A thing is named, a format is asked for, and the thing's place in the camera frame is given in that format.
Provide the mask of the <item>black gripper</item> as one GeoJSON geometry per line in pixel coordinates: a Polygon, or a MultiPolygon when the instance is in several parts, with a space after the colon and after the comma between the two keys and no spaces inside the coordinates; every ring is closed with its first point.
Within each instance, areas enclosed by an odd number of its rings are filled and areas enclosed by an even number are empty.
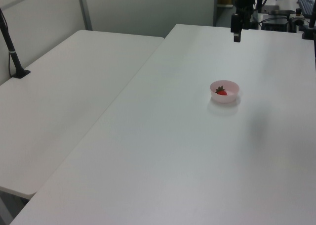
{"type": "Polygon", "coordinates": [[[236,8],[236,14],[231,16],[231,33],[234,35],[234,42],[240,43],[241,30],[250,28],[250,15],[253,14],[255,0],[232,0],[236,8]],[[244,15],[243,26],[239,15],[244,15]]]}

